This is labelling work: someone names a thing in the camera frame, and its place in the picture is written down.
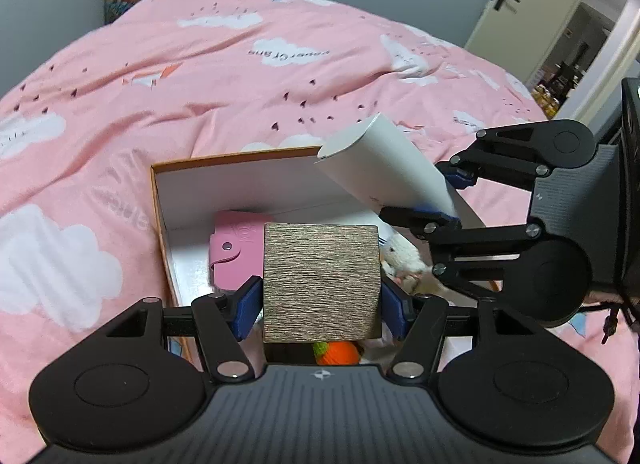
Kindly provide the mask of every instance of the pink blanket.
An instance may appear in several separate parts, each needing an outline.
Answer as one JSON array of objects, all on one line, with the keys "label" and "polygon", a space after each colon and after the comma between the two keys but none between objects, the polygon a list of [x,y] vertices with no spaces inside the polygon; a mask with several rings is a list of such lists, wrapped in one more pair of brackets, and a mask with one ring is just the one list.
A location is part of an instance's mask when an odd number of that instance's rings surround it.
[{"label": "pink blanket", "polygon": [[[166,295],[149,185],[157,161],[318,144],[383,112],[433,161],[484,127],[541,120],[513,76],[410,26],[325,0],[145,0],[0,100],[0,461],[40,449],[34,375],[98,325]],[[465,192],[487,224],[527,195]],[[638,401],[635,336],[602,318],[561,335],[611,375],[601,446],[622,462]]]}]

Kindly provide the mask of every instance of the door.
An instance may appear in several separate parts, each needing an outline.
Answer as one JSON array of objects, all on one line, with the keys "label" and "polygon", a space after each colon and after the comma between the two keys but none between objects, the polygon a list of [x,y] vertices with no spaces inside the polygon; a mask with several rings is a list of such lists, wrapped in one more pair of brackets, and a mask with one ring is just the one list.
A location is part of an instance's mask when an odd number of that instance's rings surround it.
[{"label": "door", "polygon": [[526,82],[564,31],[580,0],[489,0],[465,49]]}]

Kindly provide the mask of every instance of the pink wallet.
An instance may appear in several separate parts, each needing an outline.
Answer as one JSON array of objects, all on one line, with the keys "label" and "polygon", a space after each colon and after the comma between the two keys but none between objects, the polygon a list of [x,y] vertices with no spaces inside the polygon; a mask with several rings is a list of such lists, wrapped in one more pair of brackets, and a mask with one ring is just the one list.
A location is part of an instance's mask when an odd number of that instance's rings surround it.
[{"label": "pink wallet", "polygon": [[273,217],[245,211],[219,211],[209,238],[210,281],[220,289],[237,290],[264,270],[264,224]]}]

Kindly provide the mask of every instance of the orange toy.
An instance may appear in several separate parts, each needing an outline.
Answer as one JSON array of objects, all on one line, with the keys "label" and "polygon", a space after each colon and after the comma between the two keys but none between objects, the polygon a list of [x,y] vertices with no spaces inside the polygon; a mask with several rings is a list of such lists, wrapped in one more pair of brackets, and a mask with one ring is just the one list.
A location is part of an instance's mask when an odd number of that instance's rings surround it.
[{"label": "orange toy", "polygon": [[314,343],[314,354],[318,365],[357,365],[360,354],[350,341],[328,341]]}]

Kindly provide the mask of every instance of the storage box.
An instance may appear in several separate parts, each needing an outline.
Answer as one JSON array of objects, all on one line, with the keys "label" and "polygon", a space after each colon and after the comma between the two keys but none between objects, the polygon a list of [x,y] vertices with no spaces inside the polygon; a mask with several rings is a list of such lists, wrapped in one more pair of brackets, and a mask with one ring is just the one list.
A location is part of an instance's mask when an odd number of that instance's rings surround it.
[{"label": "storage box", "polygon": [[[217,211],[267,213],[274,221],[287,223],[375,225],[379,237],[392,234],[390,226],[314,166],[318,150],[243,152],[151,167],[156,224],[171,291],[169,305],[190,305],[211,293],[209,236]],[[452,192],[463,225],[481,226],[464,200]]]}]

